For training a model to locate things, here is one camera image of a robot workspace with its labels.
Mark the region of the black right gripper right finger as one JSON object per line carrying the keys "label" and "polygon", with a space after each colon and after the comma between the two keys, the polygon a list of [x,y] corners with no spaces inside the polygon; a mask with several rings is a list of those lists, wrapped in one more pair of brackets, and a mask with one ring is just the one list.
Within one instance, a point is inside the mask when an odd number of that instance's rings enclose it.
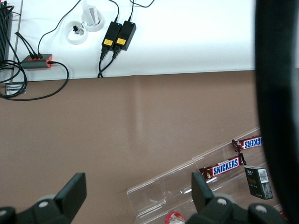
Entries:
{"label": "black right gripper right finger", "polygon": [[192,173],[192,199],[197,213],[193,214],[187,224],[286,224],[284,218],[275,208],[263,203],[253,203],[243,209],[233,203],[228,195],[215,196],[197,172]]}

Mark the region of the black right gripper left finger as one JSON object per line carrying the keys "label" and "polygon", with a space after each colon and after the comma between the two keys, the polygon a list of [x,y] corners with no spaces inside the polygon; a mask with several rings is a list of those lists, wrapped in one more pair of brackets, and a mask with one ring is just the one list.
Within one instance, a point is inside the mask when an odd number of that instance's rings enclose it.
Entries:
{"label": "black right gripper left finger", "polygon": [[76,173],[53,196],[41,198],[28,209],[17,213],[14,207],[1,207],[2,224],[70,224],[87,196],[85,173]]}

